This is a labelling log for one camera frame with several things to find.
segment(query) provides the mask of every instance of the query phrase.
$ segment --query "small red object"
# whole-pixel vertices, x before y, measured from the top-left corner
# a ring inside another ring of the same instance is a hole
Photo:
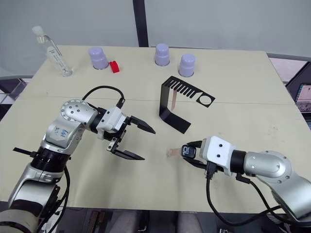
[[[110,65],[113,73],[117,73],[120,71],[118,63],[116,61],[109,62],[109,65]]]

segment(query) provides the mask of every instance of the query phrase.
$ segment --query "black pole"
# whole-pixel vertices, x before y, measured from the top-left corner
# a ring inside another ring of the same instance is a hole
[[[149,47],[144,0],[133,0],[135,23],[139,47]]]

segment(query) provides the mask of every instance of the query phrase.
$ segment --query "white wall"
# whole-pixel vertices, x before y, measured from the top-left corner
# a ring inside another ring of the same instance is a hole
[[[311,60],[310,0],[145,0],[149,45]]]
[[[36,25],[59,45],[138,46],[130,0],[0,0],[0,76],[38,70]]]

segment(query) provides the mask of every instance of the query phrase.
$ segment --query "robotic arm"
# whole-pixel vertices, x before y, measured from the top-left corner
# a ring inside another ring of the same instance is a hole
[[[212,136],[203,141],[184,145],[181,154],[192,165],[206,169],[201,161],[195,160],[196,148],[199,156],[216,165],[216,169],[231,176],[234,173],[257,177],[268,185],[272,195],[293,222],[311,221],[311,183],[293,171],[291,162],[275,151],[261,153],[235,150],[231,143]]]
[[[0,232],[33,233],[38,231],[39,219],[48,219],[61,204],[56,184],[66,172],[66,162],[75,151],[85,130],[97,134],[100,140],[110,141],[107,150],[130,160],[144,160],[127,150],[118,150],[126,126],[155,133],[144,121],[121,112],[124,99],[108,110],[96,108],[83,100],[69,100],[60,115],[48,127],[38,151],[15,148],[17,152],[33,157],[9,198],[9,210],[0,213]]]

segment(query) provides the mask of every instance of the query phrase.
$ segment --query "table surface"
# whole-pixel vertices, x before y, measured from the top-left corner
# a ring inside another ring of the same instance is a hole
[[[58,77],[45,62],[0,122],[0,200],[8,200],[31,161],[12,148],[36,150],[65,101],[105,84],[120,88],[127,99],[122,111],[145,120],[156,134],[129,126],[120,149],[146,159],[129,161],[107,152],[107,141],[85,132],[67,163],[69,206],[211,212],[204,171],[180,156],[168,156],[169,149],[211,135],[222,137],[239,150],[281,152],[299,175],[311,180],[310,130],[264,52],[170,49],[170,65],[158,67],[152,60],[154,48],[103,48],[109,60],[120,64],[120,73],[94,70],[87,57],[88,47],[62,46],[65,58],[74,63],[74,74]],[[125,59],[129,51],[135,54],[136,62]],[[196,56],[197,67],[193,77],[183,80],[216,100],[205,108],[177,95],[174,112],[192,123],[181,134],[160,119],[158,108],[160,85],[171,75],[180,78],[177,60],[185,52]],[[98,91],[87,100],[109,108],[116,99],[113,92]],[[267,201],[276,205],[269,188],[256,178],[252,180]],[[65,188],[65,179],[60,185]],[[265,209],[252,187],[221,172],[212,180],[211,196],[221,212],[258,213]]]

